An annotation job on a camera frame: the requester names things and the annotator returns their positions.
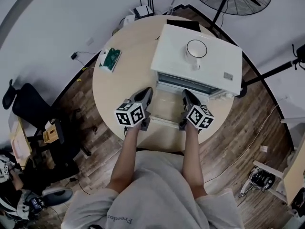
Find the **black metal pole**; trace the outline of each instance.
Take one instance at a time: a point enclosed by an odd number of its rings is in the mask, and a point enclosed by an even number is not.
[[[281,71],[284,71],[284,70],[287,70],[289,68],[291,68],[292,66],[294,66],[296,63],[299,63],[300,62],[300,59],[295,59],[293,61],[290,61],[290,62],[287,62],[287,63],[284,63],[283,65],[271,70],[271,71],[268,71],[266,72],[265,74],[262,74],[260,76],[257,76],[247,82],[244,82],[242,83],[242,87],[245,87],[245,86],[248,86],[248,85],[251,85],[255,82],[258,82],[258,81],[261,81],[262,79],[265,79],[269,76],[272,76],[274,74],[277,74],[277,73],[280,73]]]
[[[216,21],[217,21],[219,15],[220,15],[220,13],[221,13],[221,10],[223,10],[223,8],[224,8],[224,4],[225,4],[226,1],[227,1],[227,0],[222,0],[221,4],[220,4],[220,6],[219,6],[219,9],[218,9],[218,11],[217,11],[217,13],[216,13],[216,15],[215,15],[215,17],[214,17],[214,19],[213,19],[213,22],[212,22],[212,24],[211,24],[211,26],[210,26],[210,28],[209,28],[210,30],[213,29],[213,27],[214,27],[214,25],[215,25],[215,23],[216,23]]]

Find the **chair backrest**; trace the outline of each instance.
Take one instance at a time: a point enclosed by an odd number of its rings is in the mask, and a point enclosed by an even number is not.
[[[12,110],[39,130],[44,130],[46,123],[53,117],[52,108],[29,83],[25,83],[17,92]]]

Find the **forearm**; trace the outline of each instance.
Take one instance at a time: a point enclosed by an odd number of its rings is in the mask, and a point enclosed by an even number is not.
[[[182,175],[189,184],[194,198],[206,195],[199,158],[198,130],[188,123]]]
[[[129,128],[107,186],[121,193],[132,182],[139,129]]]

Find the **wall switch plate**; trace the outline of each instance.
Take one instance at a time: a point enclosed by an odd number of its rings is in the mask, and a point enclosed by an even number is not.
[[[89,46],[94,42],[93,38],[90,37],[87,41],[86,41],[86,45]]]

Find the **gray t-shirt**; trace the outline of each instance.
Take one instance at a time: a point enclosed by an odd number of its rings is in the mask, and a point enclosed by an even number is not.
[[[137,152],[134,181],[120,194],[108,188],[76,193],[61,228],[244,228],[232,191],[195,200],[181,175],[182,164],[183,156]]]

